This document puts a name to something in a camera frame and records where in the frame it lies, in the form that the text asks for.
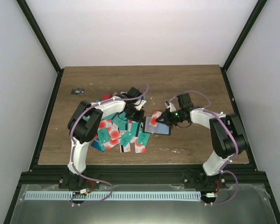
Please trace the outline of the black card holder wallet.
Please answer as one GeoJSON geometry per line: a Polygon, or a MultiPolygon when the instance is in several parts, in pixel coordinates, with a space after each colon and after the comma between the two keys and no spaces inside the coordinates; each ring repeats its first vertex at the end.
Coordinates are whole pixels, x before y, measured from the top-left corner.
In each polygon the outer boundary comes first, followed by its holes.
{"type": "Polygon", "coordinates": [[[151,117],[145,117],[143,122],[142,131],[149,134],[157,135],[171,135],[171,127],[157,123],[157,126],[152,126],[149,124],[151,117]]]}

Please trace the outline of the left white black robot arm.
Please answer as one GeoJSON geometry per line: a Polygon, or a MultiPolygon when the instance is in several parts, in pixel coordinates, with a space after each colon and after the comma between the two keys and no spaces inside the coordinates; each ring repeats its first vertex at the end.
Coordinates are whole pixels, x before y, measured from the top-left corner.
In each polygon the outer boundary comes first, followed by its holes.
{"type": "Polygon", "coordinates": [[[89,143],[97,135],[102,119],[115,113],[126,113],[134,121],[143,119],[144,96],[147,91],[140,92],[132,87],[128,92],[114,93],[105,100],[94,103],[81,101],[68,122],[70,131],[71,152],[67,165],[70,172],[70,184],[75,188],[82,188],[86,177],[82,173],[86,169],[86,156],[89,143]]]}

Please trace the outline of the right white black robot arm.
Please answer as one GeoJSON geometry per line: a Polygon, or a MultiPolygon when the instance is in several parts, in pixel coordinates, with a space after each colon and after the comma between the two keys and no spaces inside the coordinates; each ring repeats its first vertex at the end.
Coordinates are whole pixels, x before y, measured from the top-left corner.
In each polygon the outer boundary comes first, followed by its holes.
{"type": "Polygon", "coordinates": [[[199,185],[209,188],[215,182],[215,175],[223,173],[227,164],[247,150],[250,146],[246,132],[235,113],[216,113],[208,110],[210,100],[205,107],[194,106],[190,93],[198,91],[186,91],[174,98],[178,100],[180,109],[176,110],[172,100],[165,103],[166,110],[156,119],[156,122],[172,128],[179,123],[187,121],[190,125],[198,124],[210,130],[213,152],[203,164],[204,172],[198,176],[199,185]]]}

